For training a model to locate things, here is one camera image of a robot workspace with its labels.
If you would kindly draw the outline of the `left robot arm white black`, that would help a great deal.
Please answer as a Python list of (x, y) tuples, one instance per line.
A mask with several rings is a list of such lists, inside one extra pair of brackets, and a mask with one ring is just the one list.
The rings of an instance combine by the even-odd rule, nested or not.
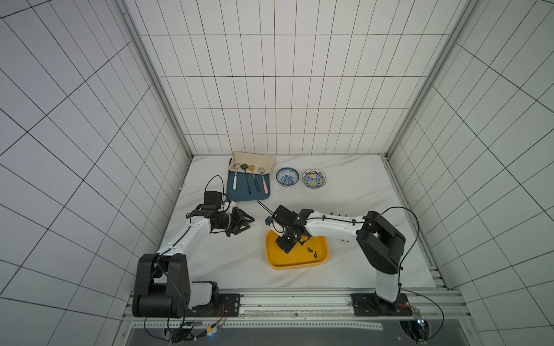
[(166, 245), (139, 259), (132, 301), (135, 317), (177, 319), (189, 313), (219, 313), (217, 283), (192, 281), (188, 261), (207, 236), (218, 232), (228, 237), (238, 235), (255, 219), (217, 191), (206, 191), (203, 203), (186, 219), (183, 229)]

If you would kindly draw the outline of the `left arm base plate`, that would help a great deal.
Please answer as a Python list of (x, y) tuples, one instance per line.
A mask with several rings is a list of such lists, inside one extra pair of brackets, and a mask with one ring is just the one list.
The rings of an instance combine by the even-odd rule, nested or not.
[(220, 294), (217, 298), (202, 306), (195, 306), (188, 309), (185, 317), (190, 318), (215, 318), (215, 317), (238, 317), (240, 294)]

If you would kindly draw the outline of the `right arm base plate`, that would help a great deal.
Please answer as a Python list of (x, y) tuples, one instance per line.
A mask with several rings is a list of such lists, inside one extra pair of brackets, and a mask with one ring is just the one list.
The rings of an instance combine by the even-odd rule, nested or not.
[(412, 308), (407, 295), (398, 294), (395, 303), (380, 298), (377, 294), (351, 294), (356, 317), (411, 317)]

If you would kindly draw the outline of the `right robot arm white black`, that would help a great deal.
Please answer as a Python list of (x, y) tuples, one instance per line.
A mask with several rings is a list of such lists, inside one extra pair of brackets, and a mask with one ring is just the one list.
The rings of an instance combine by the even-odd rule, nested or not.
[(279, 206), (265, 224), (277, 234), (276, 244), (287, 255), (313, 237), (356, 242), (377, 271), (377, 297), (391, 304), (397, 301), (406, 239), (382, 214), (369, 211), (358, 217), (334, 216), (313, 209), (296, 213)]

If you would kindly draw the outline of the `yellow plastic storage tray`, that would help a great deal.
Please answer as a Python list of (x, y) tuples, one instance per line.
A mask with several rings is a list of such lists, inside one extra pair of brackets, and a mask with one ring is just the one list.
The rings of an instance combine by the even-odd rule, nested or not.
[[(321, 265), (327, 261), (329, 250), (326, 238), (312, 237), (305, 245), (297, 244), (293, 250), (286, 254), (276, 244), (278, 234), (269, 231), (265, 235), (265, 256), (267, 263), (275, 270), (285, 270), (293, 268), (303, 268)], [(314, 258), (314, 253), (317, 252), (318, 258)]]

